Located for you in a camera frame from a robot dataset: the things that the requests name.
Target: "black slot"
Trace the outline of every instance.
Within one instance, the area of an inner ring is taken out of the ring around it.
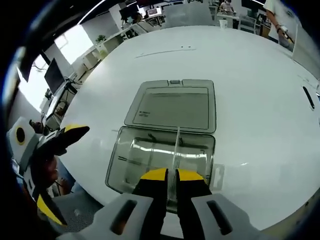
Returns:
[[[217,203],[215,201],[208,201],[207,204],[216,220],[216,223],[218,224],[221,234],[227,235],[231,233],[232,227]]]
[[[308,100],[309,100],[309,103],[310,103],[311,108],[312,108],[312,109],[315,109],[315,104],[314,104],[314,102],[312,101],[312,98],[311,98],[311,96],[310,96],[310,94],[309,94],[308,89],[306,89],[305,86],[303,86],[302,88],[303,88],[303,91],[304,91],[306,97],[307,97]]]
[[[127,201],[123,205],[123,207],[121,208],[121,210],[119,211],[118,215],[115,217],[115,220],[111,225],[110,230],[113,233],[117,235],[121,235],[124,232],[127,221],[131,216],[133,210],[135,209],[136,205],[137,205],[137,202],[132,200]]]

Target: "white table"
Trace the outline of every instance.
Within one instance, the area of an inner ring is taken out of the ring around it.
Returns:
[[[254,227],[268,228],[320,186],[320,102],[303,80],[316,79],[290,57],[263,37],[215,26],[167,28],[129,39],[96,67],[68,108],[62,126],[86,124],[90,131],[61,160],[89,194],[108,204],[119,195],[105,185],[111,153],[140,84],[212,80],[213,161],[225,168],[220,193],[246,211]],[[182,237],[176,215],[167,213],[161,232]]]

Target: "white round table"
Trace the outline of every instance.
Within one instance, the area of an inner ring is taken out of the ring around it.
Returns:
[[[141,83],[182,79],[214,82],[213,163],[224,166],[219,192],[246,211],[254,227],[278,223],[316,192],[320,102],[306,84],[316,79],[289,51],[263,37],[189,26],[125,41],[96,67],[69,106],[61,126],[85,124],[90,131],[61,160],[97,201],[107,205],[119,195],[105,179],[118,130]],[[182,238],[175,214],[167,213],[161,233]]]

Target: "white cup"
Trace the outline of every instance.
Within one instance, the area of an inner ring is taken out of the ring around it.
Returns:
[[[221,20],[219,20],[219,23],[220,23],[220,28],[222,28],[222,29],[226,29],[228,27],[227,20],[221,19]]]

